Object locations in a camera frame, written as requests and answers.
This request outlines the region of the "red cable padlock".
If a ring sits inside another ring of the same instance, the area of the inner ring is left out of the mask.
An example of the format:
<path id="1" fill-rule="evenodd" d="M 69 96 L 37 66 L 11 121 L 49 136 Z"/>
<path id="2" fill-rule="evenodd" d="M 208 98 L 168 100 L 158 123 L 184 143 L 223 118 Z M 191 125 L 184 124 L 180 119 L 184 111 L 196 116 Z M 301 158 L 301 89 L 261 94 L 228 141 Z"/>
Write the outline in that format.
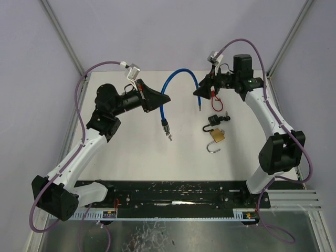
<path id="1" fill-rule="evenodd" d="M 211 106 L 216 112 L 221 112 L 224 108 L 222 100 L 217 96 L 215 90 L 211 91 Z"/>

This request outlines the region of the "blue cable lock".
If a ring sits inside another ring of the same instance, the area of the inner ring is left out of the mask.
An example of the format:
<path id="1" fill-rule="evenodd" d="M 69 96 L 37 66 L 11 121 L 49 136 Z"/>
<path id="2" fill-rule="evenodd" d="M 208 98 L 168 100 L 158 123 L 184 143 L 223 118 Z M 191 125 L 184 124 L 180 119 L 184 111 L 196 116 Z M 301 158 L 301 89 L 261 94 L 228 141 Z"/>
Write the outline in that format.
<path id="1" fill-rule="evenodd" d="M 167 91 L 170 88 L 170 85 L 175 85 L 176 92 L 177 91 L 191 91 L 191 88 L 188 87 L 189 84 L 193 84 L 194 89 L 198 89 L 200 87 L 199 81 L 193 71 L 187 68 L 180 68 L 174 72 L 172 72 L 166 81 L 163 84 L 161 89 L 161 94 L 166 95 Z M 161 126 L 163 128 L 164 134 L 171 138 L 171 130 L 168 123 L 168 120 L 165 116 L 164 106 L 160 106 L 160 117 L 161 117 Z"/>

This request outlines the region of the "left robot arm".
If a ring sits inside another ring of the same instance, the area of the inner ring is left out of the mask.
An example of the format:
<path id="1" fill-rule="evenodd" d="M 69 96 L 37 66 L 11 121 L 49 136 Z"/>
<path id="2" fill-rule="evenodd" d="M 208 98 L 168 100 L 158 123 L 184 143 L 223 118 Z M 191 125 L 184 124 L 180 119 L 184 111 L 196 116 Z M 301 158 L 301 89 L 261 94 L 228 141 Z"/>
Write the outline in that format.
<path id="1" fill-rule="evenodd" d="M 81 140 L 67 156 L 45 177 L 32 181 L 34 203 L 61 221 L 67 221 L 79 207 L 105 199 L 108 188 L 102 182 L 76 187 L 79 176 L 95 154 L 117 132 L 120 114 L 141 107 L 151 112 L 171 99 L 148 87 L 142 79 L 129 92 L 118 94 L 114 85 L 106 83 L 97 89 L 95 109 L 86 125 Z"/>

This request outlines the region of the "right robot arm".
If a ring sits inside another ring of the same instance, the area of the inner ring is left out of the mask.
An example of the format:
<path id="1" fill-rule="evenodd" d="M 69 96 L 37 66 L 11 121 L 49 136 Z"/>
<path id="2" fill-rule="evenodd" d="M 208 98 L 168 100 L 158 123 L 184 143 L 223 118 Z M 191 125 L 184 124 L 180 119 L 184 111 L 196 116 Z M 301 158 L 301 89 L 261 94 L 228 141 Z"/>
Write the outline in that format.
<path id="1" fill-rule="evenodd" d="M 294 130 L 280 112 L 273 108 L 264 81 L 254 76 L 251 55 L 235 55 L 233 71 L 227 73 L 221 72 L 222 58 L 217 51 L 209 55 L 207 60 L 212 68 L 193 94 L 210 99 L 212 94 L 218 94 L 221 89 L 233 89 L 255 114 L 264 131 L 266 143 L 258 155 L 259 167 L 247 180 L 246 186 L 249 193 L 259 194 L 272 179 L 300 164 L 301 147 L 306 137 L 302 131 Z"/>

